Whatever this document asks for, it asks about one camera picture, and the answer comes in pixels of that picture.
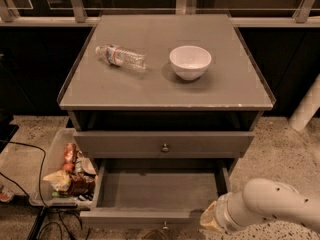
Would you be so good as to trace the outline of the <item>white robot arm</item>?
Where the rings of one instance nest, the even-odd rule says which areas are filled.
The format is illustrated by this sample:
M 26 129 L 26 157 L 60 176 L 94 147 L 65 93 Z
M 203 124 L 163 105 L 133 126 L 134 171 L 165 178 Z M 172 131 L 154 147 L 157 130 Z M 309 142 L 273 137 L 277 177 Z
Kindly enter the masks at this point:
M 286 221 L 320 232 L 319 121 L 313 118 L 319 100 L 315 81 L 289 119 L 262 124 L 264 132 L 233 176 L 236 191 L 205 210 L 202 226 L 232 233 Z

